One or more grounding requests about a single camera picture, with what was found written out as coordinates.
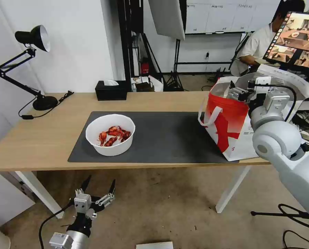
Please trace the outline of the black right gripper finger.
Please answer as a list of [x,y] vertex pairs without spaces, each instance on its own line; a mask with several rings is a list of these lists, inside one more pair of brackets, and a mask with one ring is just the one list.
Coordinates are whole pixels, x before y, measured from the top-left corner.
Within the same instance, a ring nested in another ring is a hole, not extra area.
[[236,87],[234,82],[230,81],[226,98],[238,100],[241,94],[242,94],[242,88]]
[[249,90],[239,88],[238,101],[249,102],[249,96],[251,92]]

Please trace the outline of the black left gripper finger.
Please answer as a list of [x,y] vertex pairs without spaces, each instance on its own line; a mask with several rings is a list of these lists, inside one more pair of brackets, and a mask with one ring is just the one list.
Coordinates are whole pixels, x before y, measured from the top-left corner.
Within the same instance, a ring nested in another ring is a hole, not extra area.
[[91,180],[91,177],[92,175],[89,175],[81,184],[80,188],[76,189],[75,190],[75,194],[76,195],[79,195],[79,194],[84,194],[88,185],[89,185],[89,182]]
[[115,185],[116,180],[114,179],[112,181],[108,194],[95,201],[95,204],[98,206],[108,206],[113,200],[115,200]]

